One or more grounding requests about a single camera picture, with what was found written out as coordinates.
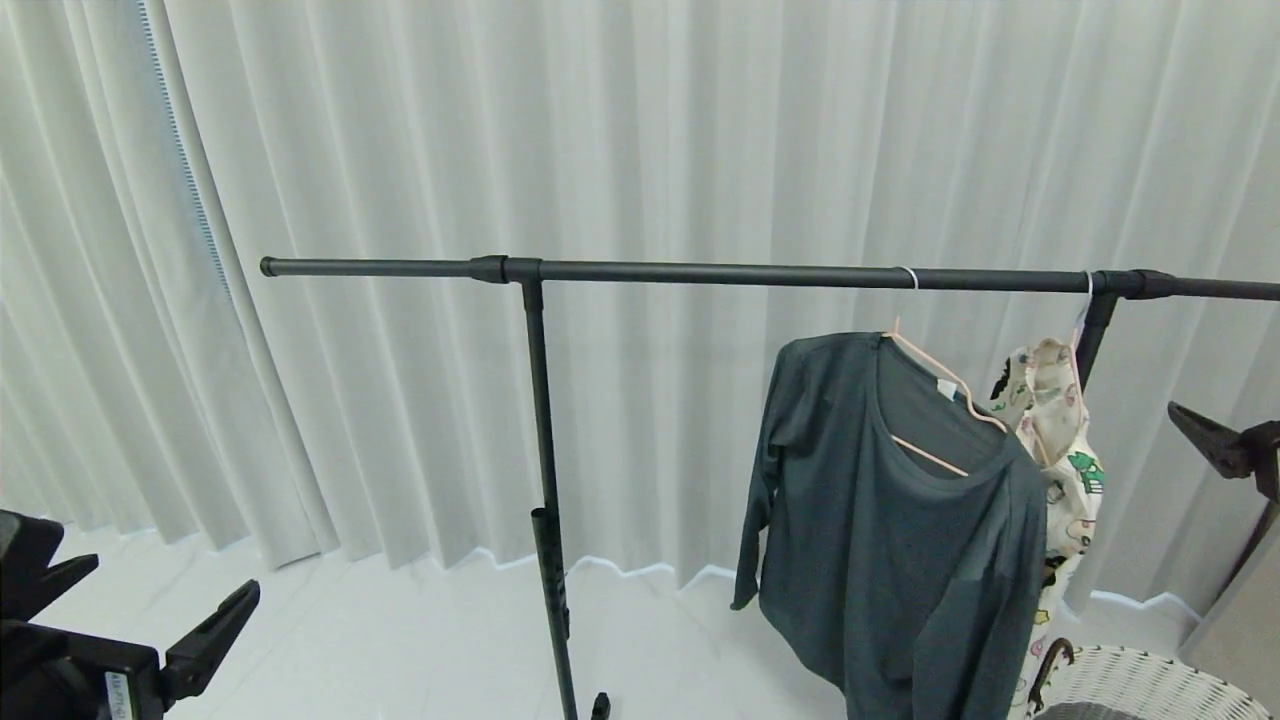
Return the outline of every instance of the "shirt neckline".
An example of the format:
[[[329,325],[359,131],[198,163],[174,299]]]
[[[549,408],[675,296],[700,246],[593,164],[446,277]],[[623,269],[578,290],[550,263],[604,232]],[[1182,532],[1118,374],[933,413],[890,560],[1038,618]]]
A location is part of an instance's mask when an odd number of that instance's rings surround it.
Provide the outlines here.
[[[987,457],[978,468],[961,468],[963,470],[969,473],[969,475],[964,478],[960,477],[943,478],[940,475],[934,475],[928,470],[925,470],[924,468],[922,468],[920,465],[918,465],[915,460],[909,457],[908,452],[911,451],[906,450],[905,447],[901,447],[900,445],[897,445],[897,442],[893,441],[892,433],[888,429],[888,424],[884,421],[884,414],[881,409],[879,369],[881,369],[881,356],[886,351],[892,354],[895,360],[899,360],[904,365],[906,365],[906,368],[910,372],[919,374],[929,379],[931,382],[937,380],[937,375],[931,373],[928,369],[920,365],[919,361],[908,355],[906,351],[904,351],[901,347],[899,347],[896,342],[893,342],[893,338],[884,337],[882,334],[874,336],[872,368],[870,373],[868,373],[868,379],[867,379],[867,405],[868,405],[867,413],[870,415],[872,428],[874,430],[876,439],[879,443],[879,450],[883,457],[887,457],[891,462],[897,465],[902,471],[909,474],[913,479],[931,488],[948,491],[948,492],[966,491],[973,487],[980,486],[991,480],[992,478],[1000,475],[1000,473],[1010,462],[1012,462],[1014,460],[1012,451],[1021,450],[1021,443],[1018,442],[1016,436],[1007,432],[1004,436],[1004,442],[1000,446],[1000,448],[993,455]]]

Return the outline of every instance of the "white wicker basket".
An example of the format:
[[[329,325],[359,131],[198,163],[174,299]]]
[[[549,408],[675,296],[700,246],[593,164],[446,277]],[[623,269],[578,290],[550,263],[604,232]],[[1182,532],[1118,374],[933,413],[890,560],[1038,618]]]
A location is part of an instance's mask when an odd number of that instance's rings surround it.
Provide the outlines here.
[[[1064,641],[1046,653],[1032,707],[1037,701],[1041,720],[1275,720],[1240,688],[1176,660]]]

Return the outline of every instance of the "white curtain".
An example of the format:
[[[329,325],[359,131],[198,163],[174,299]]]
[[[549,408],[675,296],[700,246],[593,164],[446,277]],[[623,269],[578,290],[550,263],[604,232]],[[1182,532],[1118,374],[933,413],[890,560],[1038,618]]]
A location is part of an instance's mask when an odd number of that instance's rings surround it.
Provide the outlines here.
[[[517,290],[266,279],[262,255],[1280,279],[1271,0],[146,8],[228,282],[247,287],[234,310],[244,327],[261,319],[262,336],[241,341],[244,382],[270,400],[278,377],[288,413],[270,405],[273,432],[293,437],[296,421],[314,469],[279,441],[292,471],[278,482],[314,488],[323,512],[298,491],[306,512],[260,538],[276,557],[285,538],[329,537],[329,518],[349,557],[525,555],[538,462]],[[547,293],[566,555],[668,562],[682,579],[735,564],[783,342],[881,328],[901,310],[905,332],[986,395],[1012,347],[1065,337],[1082,306]],[[1172,589],[1207,607],[1260,501],[1208,478],[1164,404],[1265,419],[1280,406],[1265,368],[1277,355],[1270,304],[1121,304],[1089,389],[1110,495],[1076,594]]]
[[[315,480],[250,361],[243,277],[206,246],[140,8],[0,12],[4,505],[214,547],[252,533],[273,565],[317,552]]]

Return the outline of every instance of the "black metal rod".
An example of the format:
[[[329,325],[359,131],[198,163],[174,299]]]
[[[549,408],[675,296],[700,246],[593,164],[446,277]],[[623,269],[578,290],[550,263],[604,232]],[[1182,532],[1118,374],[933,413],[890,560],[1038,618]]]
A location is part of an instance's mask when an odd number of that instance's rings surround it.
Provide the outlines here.
[[[266,275],[463,277],[486,282],[571,281],[736,286],[910,288],[902,268],[731,265],[698,263],[594,263],[475,258],[472,260],[348,260],[264,258]],[[923,290],[1089,292],[1084,272],[914,269]],[[1124,297],[1233,297],[1280,301],[1280,283],[1175,278],[1149,270],[1093,272],[1094,293]],[[1158,282],[1158,292],[1152,292]]]
[[[525,297],[525,328],[529,334],[529,366],[534,380],[534,421],[538,430],[538,462],[541,468],[543,507],[534,510],[534,544],[543,578],[547,625],[556,656],[556,679],[566,720],[577,720],[573,673],[568,657],[568,601],[564,593],[564,550],[559,523],[559,489],[556,484],[556,441],[552,436],[552,392],[547,373],[547,332],[543,325],[543,283],[520,283]]]
[[[1084,331],[1080,341],[1075,346],[1075,364],[1080,373],[1080,389],[1089,382],[1089,373],[1093,372],[1093,361],[1098,357],[1098,348],[1102,347],[1102,336],[1111,324],[1115,315],[1116,302],[1120,296],[1114,292],[1094,295],[1089,300],[1089,309],[1084,313]]]

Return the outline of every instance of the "marble tile floor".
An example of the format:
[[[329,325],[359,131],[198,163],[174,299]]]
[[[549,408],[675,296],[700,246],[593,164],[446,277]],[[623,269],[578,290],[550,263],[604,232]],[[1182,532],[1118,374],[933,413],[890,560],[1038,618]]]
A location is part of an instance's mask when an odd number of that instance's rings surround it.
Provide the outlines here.
[[[198,538],[68,528],[59,559],[101,565],[36,621],[161,652],[248,578],[262,600],[204,696],[166,717],[562,717],[532,561],[497,569],[475,553],[396,570],[340,556],[262,570],[252,542],[210,552]],[[617,720],[844,717],[836,688],[804,670],[753,603],[728,610],[732,580],[676,587],[666,569],[620,575],[580,564],[568,578],[579,711],[608,691]]]

